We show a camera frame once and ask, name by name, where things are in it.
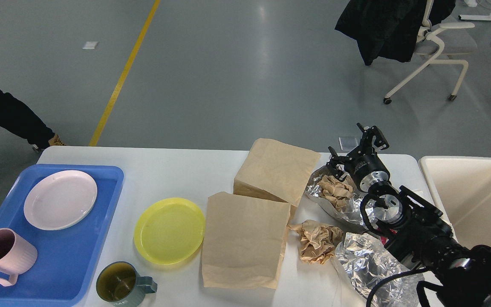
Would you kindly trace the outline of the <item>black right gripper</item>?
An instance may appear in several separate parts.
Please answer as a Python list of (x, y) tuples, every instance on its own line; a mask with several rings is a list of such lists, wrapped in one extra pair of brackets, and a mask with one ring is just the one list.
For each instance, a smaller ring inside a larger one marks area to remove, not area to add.
[(347, 177), (351, 179), (361, 192), (369, 192), (376, 183), (389, 185), (390, 173), (376, 155), (378, 151), (387, 150), (390, 147), (389, 142), (376, 125), (368, 127), (357, 124), (357, 127), (362, 132), (357, 150), (360, 156), (350, 157), (349, 155), (353, 155), (353, 149), (345, 156), (339, 156), (333, 147), (328, 147), (331, 158), (326, 167), (340, 182)]

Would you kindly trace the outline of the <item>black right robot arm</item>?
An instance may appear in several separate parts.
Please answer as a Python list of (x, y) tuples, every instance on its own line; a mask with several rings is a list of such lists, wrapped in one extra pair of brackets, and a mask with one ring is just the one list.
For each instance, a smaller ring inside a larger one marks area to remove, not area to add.
[(377, 149), (389, 144), (377, 126), (357, 124), (362, 137), (357, 147), (339, 156), (329, 147), (326, 163), (332, 175), (343, 181), (349, 175), (364, 193), (360, 203), (368, 231), (388, 239), (385, 249), (399, 262), (411, 258), (411, 270), (378, 282), (367, 297), (370, 306), (376, 292), (397, 278), (431, 271), (440, 284), (417, 283), (420, 305), (429, 306), (425, 290), (436, 293), (445, 307), (491, 307), (491, 247), (468, 249), (453, 237), (442, 211), (405, 186), (395, 189)]

